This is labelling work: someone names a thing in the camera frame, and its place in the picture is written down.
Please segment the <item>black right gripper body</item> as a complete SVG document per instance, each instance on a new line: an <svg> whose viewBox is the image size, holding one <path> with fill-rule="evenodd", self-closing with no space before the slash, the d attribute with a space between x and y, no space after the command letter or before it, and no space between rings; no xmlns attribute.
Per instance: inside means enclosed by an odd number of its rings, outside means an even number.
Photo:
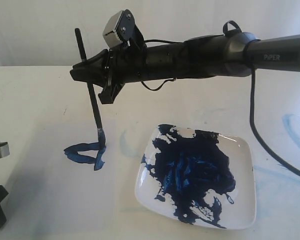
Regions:
<svg viewBox="0 0 300 240"><path fill-rule="evenodd" d="M184 78L188 71L186 48L184 42L169 42L144 46L142 51L131 46L102 50L98 54L100 102L113 104L128 83Z"/></svg>

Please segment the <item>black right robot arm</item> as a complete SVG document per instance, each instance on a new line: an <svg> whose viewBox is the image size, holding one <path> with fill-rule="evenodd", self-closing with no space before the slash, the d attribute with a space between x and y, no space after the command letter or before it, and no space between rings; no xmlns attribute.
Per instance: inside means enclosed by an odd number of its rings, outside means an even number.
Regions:
<svg viewBox="0 0 300 240"><path fill-rule="evenodd" d="M300 34L259 40L248 32L208 35L184 42L103 50L75 64L71 77L102 88L112 104L125 84L164 79L247 77L252 69L300 72Z"/></svg>

